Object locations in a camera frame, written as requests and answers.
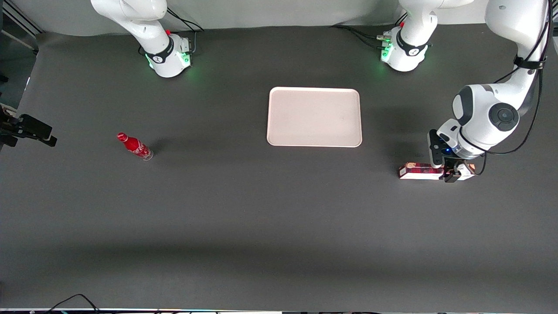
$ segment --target bottle cap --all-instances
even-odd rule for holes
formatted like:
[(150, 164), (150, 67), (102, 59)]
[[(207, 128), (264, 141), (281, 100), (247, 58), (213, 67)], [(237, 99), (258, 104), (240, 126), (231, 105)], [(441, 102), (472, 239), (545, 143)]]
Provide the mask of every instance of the bottle cap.
[(128, 140), (128, 135), (126, 135), (126, 134), (124, 134), (124, 133), (122, 133), (122, 132), (118, 133), (118, 135), (117, 135), (116, 137), (117, 137), (118, 140), (121, 141), (121, 142), (125, 142), (125, 141)]

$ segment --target metal frame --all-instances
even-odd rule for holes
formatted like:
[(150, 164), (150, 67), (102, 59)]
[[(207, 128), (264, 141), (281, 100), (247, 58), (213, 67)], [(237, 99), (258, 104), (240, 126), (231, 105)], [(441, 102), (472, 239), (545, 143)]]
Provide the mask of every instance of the metal frame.
[(25, 30), (29, 35), (35, 38), (37, 34), (43, 34), (44, 31), (38, 27), (29, 17), (27, 17), (20, 9), (13, 4), (10, 0), (4, 0), (2, 12), (5, 13), (10, 19)]

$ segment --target bottle label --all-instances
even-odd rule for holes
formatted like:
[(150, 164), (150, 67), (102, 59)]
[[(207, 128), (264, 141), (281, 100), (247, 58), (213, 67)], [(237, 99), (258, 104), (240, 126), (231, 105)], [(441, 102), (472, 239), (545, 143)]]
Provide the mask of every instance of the bottle label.
[(139, 142), (139, 146), (138, 148), (136, 148), (136, 150), (130, 150), (132, 152), (132, 154), (135, 154), (138, 157), (141, 158), (147, 158), (149, 156), (149, 154), (151, 153), (151, 151), (149, 150), (149, 148), (147, 146), (145, 146), (142, 142)]

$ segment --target black band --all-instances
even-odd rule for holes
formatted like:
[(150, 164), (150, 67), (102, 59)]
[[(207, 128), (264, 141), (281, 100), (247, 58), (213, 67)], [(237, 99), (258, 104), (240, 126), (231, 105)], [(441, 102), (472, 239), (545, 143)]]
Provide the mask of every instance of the black band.
[(403, 41), (403, 38), (401, 38), (401, 30), (397, 32), (396, 39), (399, 47), (401, 47), (401, 49), (403, 49), (408, 56), (419, 55), (419, 53), (423, 51), (424, 48), (426, 48), (426, 44), (420, 46), (413, 46)]
[(172, 51), (174, 50), (174, 40), (169, 37), (169, 45), (165, 50), (158, 54), (150, 54), (146, 52), (145, 54), (149, 57), (149, 59), (153, 60), (155, 63), (164, 63), (168, 56), (171, 55)]
[(542, 68), (545, 67), (545, 62), (546, 57), (543, 59), (543, 61), (525, 61), (524, 58), (520, 58), (517, 55), (516, 58), (513, 60), (513, 63), (516, 66), (529, 70), (542, 70)]

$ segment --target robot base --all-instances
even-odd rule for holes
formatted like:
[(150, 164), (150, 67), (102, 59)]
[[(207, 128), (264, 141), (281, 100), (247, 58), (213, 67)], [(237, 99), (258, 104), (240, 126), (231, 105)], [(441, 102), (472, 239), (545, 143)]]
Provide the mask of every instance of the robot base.
[[(384, 36), (390, 36), (395, 38), (397, 33), (401, 31), (400, 27), (395, 27), (391, 31), (384, 32)], [(419, 63), (424, 60), (424, 54), (428, 46), (426, 46), (419, 54), (416, 56), (408, 56), (403, 49), (401, 49), (396, 42), (390, 43), (382, 51), (382, 56), (380, 57), (381, 62), (387, 63), (394, 70), (399, 72), (409, 72), (414, 70)]]
[(192, 62), (192, 55), (189, 53), (189, 40), (176, 34), (169, 35), (169, 38), (174, 42), (174, 49), (164, 63), (152, 62), (146, 55), (149, 66), (155, 70), (155, 73), (164, 78), (172, 78), (179, 75), (184, 69), (188, 68)]

